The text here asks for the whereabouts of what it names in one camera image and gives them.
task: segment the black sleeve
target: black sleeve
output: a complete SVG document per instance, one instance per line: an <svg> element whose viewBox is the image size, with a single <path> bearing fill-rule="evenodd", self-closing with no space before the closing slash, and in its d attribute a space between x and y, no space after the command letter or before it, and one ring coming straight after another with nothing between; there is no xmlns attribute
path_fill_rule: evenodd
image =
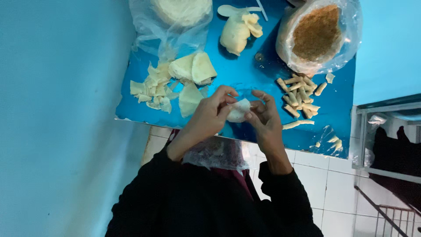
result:
<svg viewBox="0 0 421 237"><path fill-rule="evenodd" d="M313 223L313 211L304 186L295 170L288 175L273 175L267 162L260 164L262 192L271 197L274 211L284 223Z"/></svg>
<svg viewBox="0 0 421 237"><path fill-rule="evenodd" d="M108 224L106 237L150 235L168 177L180 167L179 162L168 158L167 145L142 166L124 188L118 203L111 209L113 218Z"/></svg>

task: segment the finger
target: finger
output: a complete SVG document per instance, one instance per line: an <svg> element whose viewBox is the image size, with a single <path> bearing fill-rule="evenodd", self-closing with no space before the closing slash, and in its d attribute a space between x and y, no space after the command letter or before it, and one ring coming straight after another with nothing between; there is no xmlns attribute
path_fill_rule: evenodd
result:
<svg viewBox="0 0 421 237"><path fill-rule="evenodd" d="M257 131L261 130L264 128L264 125L262 124L262 122L260 122L260 119L257 117L257 115L253 112L250 111L249 113L247 113L246 115L244 115L244 118L246 119L247 122L249 122Z"/></svg>
<svg viewBox="0 0 421 237"><path fill-rule="evenodd" d="M276 102L275 102L275 98L271 95L269 95L268 93L264 92L264 91L259 91L259 90L252 90L251 93L263 100L266 104L266 108L268 111L270 111L271 113L277 113L277 109L276 109Z"/></svg>
<svg viewBox="0 0 421 237"><path fill-rule="evenodd" d="M234 104L238 102L237 99L235 99L234 97L230 96L230 95L224 95L221 100L219 101L219 103L227 103L227 104Z"/></svg>
<svg viewBox="0 0 421 237"><path fill-rule="evenodd" d="M259 113L263 113L266 110L266 106L261 100L250 101L251 108L255 109Z"/></svg>
<svg viewBox="0 0 421 237"><path fill-rule="evenodd" d="M234 97L238 96L238 93L235 91L234 88L230 87L230 86L224 86L224 85L220 85L215 93L211 96L211 98L213 97L214 99L218 99L222 98L224 95L226 94L230 94Z"/></svg>
<svg viewBox="0 0 421 237"><path fill-rule="evenodd" d="M228 114L230 113L230 111L232 110L232 105L226 105L223 108L221 108L221 111L218 114L218 118L220 120L225 121L226 118L228 117Z"/></svg>

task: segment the dough ball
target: dough ball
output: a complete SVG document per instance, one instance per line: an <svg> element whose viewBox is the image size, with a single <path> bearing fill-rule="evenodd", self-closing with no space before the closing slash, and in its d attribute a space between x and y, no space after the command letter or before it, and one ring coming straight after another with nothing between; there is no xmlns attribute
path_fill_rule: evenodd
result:
<svg viewBox="0 0 421 237"><path fill-rule="evenodd" d="M239 102L232 104L232 106L233 109L228 114L228 117L226 119L232 123L244 122L244 115L250 112L250 101L248 101L247 99L242 99Z"/></svg>

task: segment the tiled floor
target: tiled floor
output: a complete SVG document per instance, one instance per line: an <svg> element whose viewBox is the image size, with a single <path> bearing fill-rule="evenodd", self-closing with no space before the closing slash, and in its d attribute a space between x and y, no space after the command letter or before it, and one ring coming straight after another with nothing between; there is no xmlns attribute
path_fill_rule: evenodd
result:
<svg viewBox="0 0 421 237"><path fill-rule="evenodd" d="M142 164L150 161L153 154L162 149L170 132L171 130L166 128L151 128ZM269 196L262 193L262 182L258 178L259 164L266 158L257 144L244 143L243 153L245 150L245 155L256 159L255 169L250 170L254 186L261 199L270 200ZM321 228L325 237L375 236L377 211L355 191L354 185L358 185L378 205L407 208L391 192L369 179L367 173L353 170L351 159L344 160L288 149L287 155L309 196L313 221ZM421 226L421 218L417 217L416 221L414 236L421 237L416 231L416 227ZM378 226L381 231L378 230L377 235L381 236L383 233L383 224L384 219L379 219ZM401 226L405 227L406 221L402 221ZM397 232L393 231L390 235L390 231L391 226L386 223L385 236L397 236Z"/></svg>

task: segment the blue wall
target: blue wall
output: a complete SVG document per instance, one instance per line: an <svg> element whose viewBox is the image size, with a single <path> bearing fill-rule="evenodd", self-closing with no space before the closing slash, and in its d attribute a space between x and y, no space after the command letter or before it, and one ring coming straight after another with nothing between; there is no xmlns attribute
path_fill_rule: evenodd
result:
<svg viewBox="0 0 421 237"><path fill-rule="evenodd" d="M421 1L360 2L364 24L354 104L421 93Z"/></svg>
<svg viewBox="0 0 421 237"><path fill-rule="evenodd" d="M0 1L0 236L103 236L149 126L113 118L124 0Z"/></svg>

